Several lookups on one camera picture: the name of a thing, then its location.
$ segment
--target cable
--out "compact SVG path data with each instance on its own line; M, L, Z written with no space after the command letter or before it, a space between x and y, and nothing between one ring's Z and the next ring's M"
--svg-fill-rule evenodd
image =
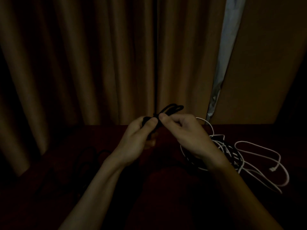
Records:
M244 170L245 172L247 172L248 174L250 174L252 177L254 177L255 179L257 179L259 182L261 182L264 186L266 186L267 188L273 190L273 191L279 191L281 194L282 194L282 191L279 187L283 187L283 186L286 186L288 183L289 183L289 180L290 180L290 177L289 177L289 173L288 171L286 170L286 168L280 163L281 161L281 155L272 150L272 149L269 149L269 148L266 148L266 147L263 147L263 146L260 146L260 145L257 145L257 144L254 144L254 143L251 143L251 142L248 142L248 141L237 141L234 146L232 147L231 145L229 145L228 143L225 142L225 135L222 135L222 134L217 134L215 135L214 134L214 129L213 129L213 126L205 119L203 118L200 118L200 117L196 117L197 119L200 119L200 120L203 120L205 121L206 123L208 123L212 129L212 135L209 135L209 137L211 138L211 140L217 145L217 147L222 151L222 153L225 154L225 156L228 158L228 160L230 160L230 163L232 164L232 166L234 166L234 168L237 170L237 172L240 174L242 170ZM223 139L222 140L218 140L216 139L217 136L223 136ZM257 147L260 147L260 148L263 148L263 149L266 149L266 150L269 150L271 152L274 152L278 155L278 160L275 160L271 157L268 157L268 156L263 156L263 155L260 155L260 154L257 154L257 153L253 153L253 152L249 152L249 151L245 151L245 150L242 150L242 149L238 149L237 148L237 144L238 143L249 143L249 144L252 144L254 146L257 146ZM182 152L182 154L184 155L184 157L190 162L192 163L194 166L196 166L198 169L200 170L203 170L203 171L208 171L206 169L206 166L204 163L201 163L200 159L197 159L195 158L189 151L187 151L186 153L183 152L182 150L182 146L180 145L180 150ZM270 168L269 170L271 172L274 172L277 170L277 168L280 166L282 167L282 169L284 170L285 174L286 174L286 181L281 184L281 185L277 185L275 183L273 183L271 180L269 180L258 168L256 168L255 166L253 166L251 163L247 162L244 160L242 154L240 152L245 152L245 153L249 153L249 154L252 154L252 155L255 155L255 156L259 156L259 157L263 157L263 158L266 158L266 159L269 159L269 160L272 160L274 162L276 162L276 166ZM252 170L252 169L247 169L245 168L244 166L245 165L248 165L248 166L251 166L253 167L255 170ZM267 184L265 184L263 181L261 181L259 178L257 178L254 174L252 173L256 173L258 174L259 176L261 176L262 178L264 178L265 180L267 180L267 182L269 182L275 189L272 189L271 187L269 187Z

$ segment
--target dark red table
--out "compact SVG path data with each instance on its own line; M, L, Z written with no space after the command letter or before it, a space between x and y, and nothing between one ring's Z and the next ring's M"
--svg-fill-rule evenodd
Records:
M40 162L1 192L0 229L57 229L74 206L74 191L69 184L77 155L88 146L97 151L112 151L125 128L86 126L46 152ZM283 195L270 191L244 172L242 177L284 228L304 226L306 137L274 133L271 125L216 125L214 129L216 134L225 134L229 143L246 140L282 155L281 162L290 174L289 185L282 188ZM104 223L105 229L116 224L125 229L231 226L209 174L194 170L185 161L178 142L165 128L158 132L156 147L144 151L134 168L121 175ZM265 150L243 144L240 147L277 158ZM244 158L275 183L283 182L282 169L274 173L268 170L273 162L248 154L244 154Z

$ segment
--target right hand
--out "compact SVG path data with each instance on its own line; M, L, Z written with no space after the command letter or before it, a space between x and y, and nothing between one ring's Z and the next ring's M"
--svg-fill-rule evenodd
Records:
M194 156L206 161L212 158L216 152L220 152L193 115L173 114L167 116L161 113L159 119L182 147L189 150Z

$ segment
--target curtain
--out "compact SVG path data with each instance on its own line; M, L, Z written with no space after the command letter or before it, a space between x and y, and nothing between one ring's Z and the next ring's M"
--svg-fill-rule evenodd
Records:
M17 175L74 127L205 117L226 0L0 0L0 149Z

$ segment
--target hand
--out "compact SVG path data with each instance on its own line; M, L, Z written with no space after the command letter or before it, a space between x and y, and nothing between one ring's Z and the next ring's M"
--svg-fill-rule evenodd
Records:
M197 119L190 114L159 115L163 125L176 137L182 147L189 150L198 158L207 159L219 151L211 138L198 123Z
M143 117L133 120L125 131L120 143L112 153L116 155L124 166L130 165L142 153L144 146L146 148L155 146L156 140L154 137L146 141L147 136L151 133L157 123L157 118L151 118L142 127Z

